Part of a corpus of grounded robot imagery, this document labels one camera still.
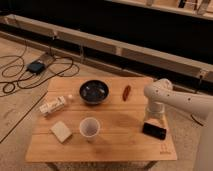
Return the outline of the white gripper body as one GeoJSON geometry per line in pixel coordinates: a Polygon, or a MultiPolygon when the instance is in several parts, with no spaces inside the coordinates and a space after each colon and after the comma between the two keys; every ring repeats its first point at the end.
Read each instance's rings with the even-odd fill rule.
{"type": "Polygon", "coordinates": [[[165,105],[160,102],[149,101],[145,108],[145,120],[155,123],[157,126],[164,128],[165,123],[163,116],[165,114],[165,105]]]}

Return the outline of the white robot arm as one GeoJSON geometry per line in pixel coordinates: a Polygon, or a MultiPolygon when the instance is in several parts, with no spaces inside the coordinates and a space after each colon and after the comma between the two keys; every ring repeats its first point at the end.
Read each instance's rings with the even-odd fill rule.
{"type": "Polygon", "coordinates": [[[213,171],[213,96],[174,91],[168,79],[146,85],[144,95],[148,98],[149,114],[160,113],[164,103],[206,120],[193,171],[213,171]]]}

